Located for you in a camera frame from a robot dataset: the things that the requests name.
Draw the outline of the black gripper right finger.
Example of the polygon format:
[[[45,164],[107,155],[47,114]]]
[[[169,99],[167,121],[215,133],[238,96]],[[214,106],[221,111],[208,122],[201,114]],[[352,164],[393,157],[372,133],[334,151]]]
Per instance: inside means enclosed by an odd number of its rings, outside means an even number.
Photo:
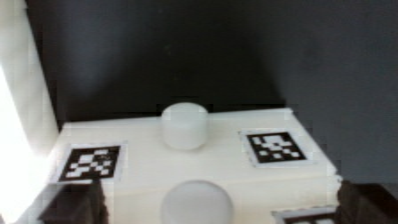
[[[381,184],[342,183],[336,224],[398,224],[398,199]]]

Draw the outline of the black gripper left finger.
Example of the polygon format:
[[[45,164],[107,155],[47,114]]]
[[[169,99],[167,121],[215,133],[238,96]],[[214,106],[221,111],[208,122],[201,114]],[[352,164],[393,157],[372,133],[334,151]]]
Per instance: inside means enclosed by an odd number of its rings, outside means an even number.
[[[45,224],[109,224],[105,194],[98,179],[89,184],[68,184],[39,215]]]

